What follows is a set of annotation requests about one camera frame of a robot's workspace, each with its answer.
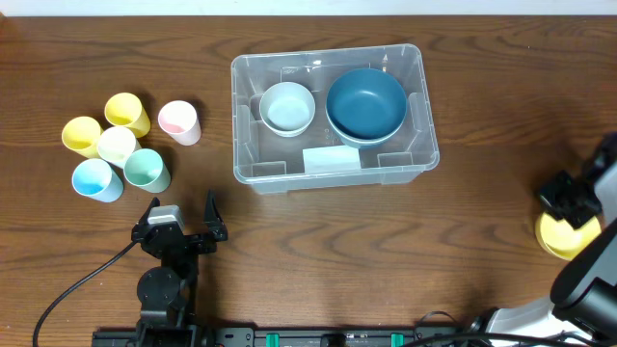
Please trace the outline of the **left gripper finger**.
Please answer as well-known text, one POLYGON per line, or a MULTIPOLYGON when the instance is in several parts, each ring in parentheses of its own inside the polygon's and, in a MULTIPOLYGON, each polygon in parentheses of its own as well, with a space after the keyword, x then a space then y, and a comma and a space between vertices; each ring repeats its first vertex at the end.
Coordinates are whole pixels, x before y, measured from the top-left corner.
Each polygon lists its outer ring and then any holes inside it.
POLYGON ((203 223, 207 226, 208 232, 216 242, 228 240, 228 229, 216 207, 213 190, 209 190, 206 195, 203 223))
POLYGON ((160 200, 158 198, 153 198, 146 212, 142 215, 142 217, 138 220, 136 225, 131 230, 131 241, 134 243, 145 243, 148 242, 152 238, 152 227, 149 225, 148 217, 151 210, 154 207, 158 207, 160 205, 160 200))

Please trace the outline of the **yellow bowl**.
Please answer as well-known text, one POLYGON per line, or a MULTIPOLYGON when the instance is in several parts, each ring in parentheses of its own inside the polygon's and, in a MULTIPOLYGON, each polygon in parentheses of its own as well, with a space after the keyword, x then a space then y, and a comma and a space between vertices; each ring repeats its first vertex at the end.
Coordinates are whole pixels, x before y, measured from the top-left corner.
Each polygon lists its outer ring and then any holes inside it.
POLYGON ((539 245, 547 253, 567 261, 574 259, 601 232, 597 217, 592 217, 582 227, 574 229, 565 219, 557 221, 548 213, 543 213, 535 224, 539 245))

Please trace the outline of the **green cup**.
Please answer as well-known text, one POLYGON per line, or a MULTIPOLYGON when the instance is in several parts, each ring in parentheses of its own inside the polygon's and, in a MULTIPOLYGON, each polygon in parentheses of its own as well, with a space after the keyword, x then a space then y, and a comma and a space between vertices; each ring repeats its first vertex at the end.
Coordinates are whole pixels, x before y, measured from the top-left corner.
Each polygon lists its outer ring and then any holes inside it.
POLYGON ((160 154, 153 149, 134 151, 123 168, 128 183, 150 193, 162 193, 171 184, 171 175, 160 154))

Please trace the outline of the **cream cup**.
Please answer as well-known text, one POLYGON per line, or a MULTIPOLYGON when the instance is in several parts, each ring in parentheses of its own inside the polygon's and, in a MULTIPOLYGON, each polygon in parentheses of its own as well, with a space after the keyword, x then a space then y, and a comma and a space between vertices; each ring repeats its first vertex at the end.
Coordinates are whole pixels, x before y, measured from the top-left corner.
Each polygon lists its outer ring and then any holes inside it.
POLYGON ((101 159, 123 169, 129 156, 141 148, 131 130, 114 126, 100 135, 96 149, 101 159))

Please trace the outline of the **pink cup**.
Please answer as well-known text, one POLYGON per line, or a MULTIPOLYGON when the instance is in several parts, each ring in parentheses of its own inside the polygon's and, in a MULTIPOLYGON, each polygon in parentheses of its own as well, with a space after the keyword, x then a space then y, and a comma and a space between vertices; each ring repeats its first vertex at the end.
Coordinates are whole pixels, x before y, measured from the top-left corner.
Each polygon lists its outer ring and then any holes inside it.
POLYGON ((183 146, 194 145, 201 137, 197 110, 187 101, 168 102, 159 111, 157 120, 161 129, 183 146))

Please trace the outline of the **white small bowl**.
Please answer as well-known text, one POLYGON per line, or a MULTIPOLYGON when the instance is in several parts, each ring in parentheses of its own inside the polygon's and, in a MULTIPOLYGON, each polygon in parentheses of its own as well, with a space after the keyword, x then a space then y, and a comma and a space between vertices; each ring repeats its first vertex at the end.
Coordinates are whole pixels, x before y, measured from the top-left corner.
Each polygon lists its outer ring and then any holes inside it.
POLYGON ((280 137, 284 137, 284 138, 293 138, 293 137, 297 137, 301 134, 303 134, 304 132, 307 131, 307 127, 304 128, 299 128, 299 129, 295 129, 295 130, 280 130, 280 129, 276 129, 276 128, 269 128, 269 130, 271 130, 274 134, 280 136, 280 137))

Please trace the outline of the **light grey small bowl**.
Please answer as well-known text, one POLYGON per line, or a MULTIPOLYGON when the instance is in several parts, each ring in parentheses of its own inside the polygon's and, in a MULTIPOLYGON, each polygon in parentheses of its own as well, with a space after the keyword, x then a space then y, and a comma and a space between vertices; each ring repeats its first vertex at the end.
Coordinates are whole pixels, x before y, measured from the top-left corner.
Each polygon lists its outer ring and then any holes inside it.
POLYGON ((259 101, 259 113, 268 128, 295 130, 309 127, 315 112, 312 93, 294 82, 273 85, 259 101))

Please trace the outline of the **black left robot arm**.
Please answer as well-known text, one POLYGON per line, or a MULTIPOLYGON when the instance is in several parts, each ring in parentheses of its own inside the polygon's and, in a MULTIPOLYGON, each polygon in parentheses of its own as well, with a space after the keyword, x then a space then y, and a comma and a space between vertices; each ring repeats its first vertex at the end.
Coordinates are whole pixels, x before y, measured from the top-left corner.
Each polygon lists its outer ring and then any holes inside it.
POLYGON ((141 322, 153 328, 179 328, 194 313, 199 256, 213 254, 228 239, 228 229, 217 210, 215 194, 207 192, 203 224, 206 231, 186 234, 177 205, 153 199, 131 230, 131 240, 161 265, 145 272, 137 286, 141 322))

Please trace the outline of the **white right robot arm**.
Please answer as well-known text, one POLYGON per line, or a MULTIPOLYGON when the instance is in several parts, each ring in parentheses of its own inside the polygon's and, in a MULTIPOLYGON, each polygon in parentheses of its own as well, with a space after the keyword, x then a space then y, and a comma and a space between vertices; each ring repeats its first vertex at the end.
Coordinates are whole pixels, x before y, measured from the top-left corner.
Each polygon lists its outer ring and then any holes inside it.
POLYGON ((616 343, 616 136, 605 135, 581 173, 559 172, 536 191, 544 212, 536 237, 568 259, 547 297, 477 318, 483 343, 505 346, 497 334, 521 336, 527 346, 580 339, 616 343))

